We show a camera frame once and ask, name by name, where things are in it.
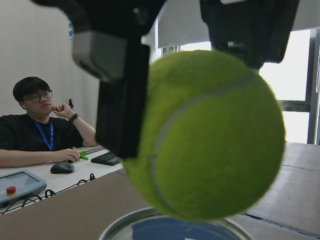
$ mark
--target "glasses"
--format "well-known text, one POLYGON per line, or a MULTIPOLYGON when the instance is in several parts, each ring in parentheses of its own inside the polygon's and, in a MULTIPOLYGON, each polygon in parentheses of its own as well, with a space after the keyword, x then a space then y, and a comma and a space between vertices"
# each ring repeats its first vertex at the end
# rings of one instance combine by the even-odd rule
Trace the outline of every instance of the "glasses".
POLYGON ((37 103, 40 103, 42 97, 44 97, 45 99, 52 98, 52 90, 48 90, 48 91, 44 91, 42 93, 38 93, 38 94, 33 94, 33 95, 30 95, 30 96, 27 96, 25 98, 25 100, 30 100, 34 104, 37 104, 37 103))

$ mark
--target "yellow-green tennis ball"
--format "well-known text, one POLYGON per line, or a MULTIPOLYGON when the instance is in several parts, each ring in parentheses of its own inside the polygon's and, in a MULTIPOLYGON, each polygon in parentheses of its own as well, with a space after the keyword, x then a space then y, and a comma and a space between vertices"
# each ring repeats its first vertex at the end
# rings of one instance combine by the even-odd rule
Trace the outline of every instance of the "yellow-green tennis ball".
POLYGON ((255 71, 217 51, 186 51, 150 66, 136 158, 128 177, 158 211, 202 222, 244 211, 279 170, 285 129, 255 71))

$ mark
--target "tablet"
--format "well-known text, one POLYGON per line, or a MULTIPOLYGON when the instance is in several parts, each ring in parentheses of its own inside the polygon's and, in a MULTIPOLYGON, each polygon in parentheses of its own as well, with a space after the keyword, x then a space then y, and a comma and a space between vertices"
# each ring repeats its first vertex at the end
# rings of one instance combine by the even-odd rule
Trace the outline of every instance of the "tablet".
POLYGON ((27 170, 0 176, 0 208, 46 189, 47 182, 27 170))

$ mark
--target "computer mouse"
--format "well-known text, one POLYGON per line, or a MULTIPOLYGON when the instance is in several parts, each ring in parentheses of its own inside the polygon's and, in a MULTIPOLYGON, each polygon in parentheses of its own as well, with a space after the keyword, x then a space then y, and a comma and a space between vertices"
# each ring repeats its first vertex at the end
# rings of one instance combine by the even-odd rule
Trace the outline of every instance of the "computer mouse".
POLYGON ((75 170, 75 166, 71 163, 62 161, 53 165, 50 169, 52 174, 70 174, 75 170))

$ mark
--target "man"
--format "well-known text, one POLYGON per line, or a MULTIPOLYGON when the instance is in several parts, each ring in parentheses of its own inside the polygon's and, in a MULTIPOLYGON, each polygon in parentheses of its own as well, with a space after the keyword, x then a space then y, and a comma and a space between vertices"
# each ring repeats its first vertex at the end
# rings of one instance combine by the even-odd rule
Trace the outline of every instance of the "man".
POLYGON ((98 146, 91 125, 69 105, 53 105, 53 92, 44 80, 33 76, 20 80, 13 96, 26 114, 0 117, 0 168, 75 162, 80 154, 73 147, 98 146), (50 117, 52 111, 58 117, 50 117))

